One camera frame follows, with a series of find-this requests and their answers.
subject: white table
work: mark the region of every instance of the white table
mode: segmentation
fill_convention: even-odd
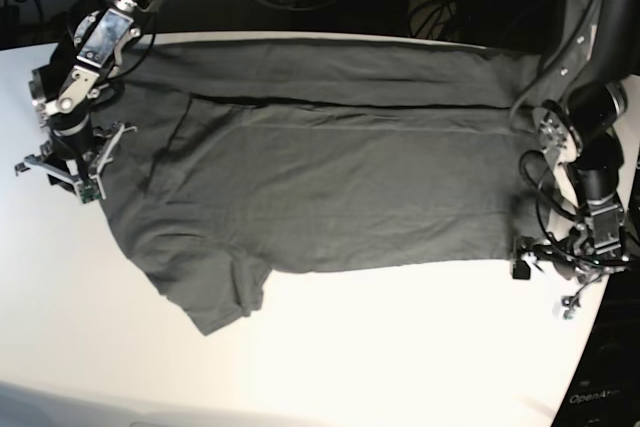
[[[546,276],[513,281],[507,262],[273,273],[261,311],[204,338],[124,258],[97,203],[40,173],[14,177],[43,140],[27,82],[51,50],[0,52],[0,380],[136,411],[92,425],[182,427],[193,409],[231,427],[551,425],[605,283],[567,322]],[[639,84],[627,82],[631,97]],[[637,110],[618,126],[626,200]]]

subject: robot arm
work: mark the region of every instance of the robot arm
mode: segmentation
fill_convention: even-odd
[[[538,260],[550,260],[557,267],[570,267],[584,285],[635,266],[626,249],[625,209],[617,194],[618,170],[624,158],[612,127],[627,110],[619,82],[634,73],[640,59],[640,0],[598,1],[599,15],[588,19],[585,14],[586,22],[567,44],[581,44],[596,25],[588,62],[559,102],[547,101],[542,106],[545,112],[536,131],[544,160],[568,208],[556,206],[554,210],[573,225],[558,240],[546,232],[538,214],[544,238],[519,239],[514,263],[515,271],[518,265],[535,267]],[[551,63],[556,65],[545,68],[545,74],[555,69],[564,75],[558,61]],[[536,186],[539,197],[541,185]],[[565,316],[570,317],[577,300],[568,298],[563,305]]]
[[[91,109],[122,76],[122,52],[137,42],[163,0],[105,0],[56,49],[51,63],[33,72],[30,88],[40,126],[49,141],[40,155],[16,166],[16,174],[41,168],[52,184],[73,191],[82,203],[104,199],[101,174],[113,149],[135,127],[94,129]],[[67,161],[75,161],[71,173]]]

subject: t-shirt sleeve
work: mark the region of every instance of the t-shirt sleeve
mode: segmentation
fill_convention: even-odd
[[[260,309],[269,273],[230,245],[183,234],[159,235],[131,260],[204,335]]]

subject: screw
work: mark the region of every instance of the screw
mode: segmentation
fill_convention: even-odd
[[[60,101],[60,110],[62,112],[68,112],[73,108],[73,100],[71,99],[62,99]]]

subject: gray t-shirt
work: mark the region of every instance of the gray t-shirt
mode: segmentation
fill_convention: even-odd
[[[96,123],[137,125],[102,203],[204,334],[271,270],[506,259],[536,233],[507,107],[537,59],[345,42],[155,49]]]

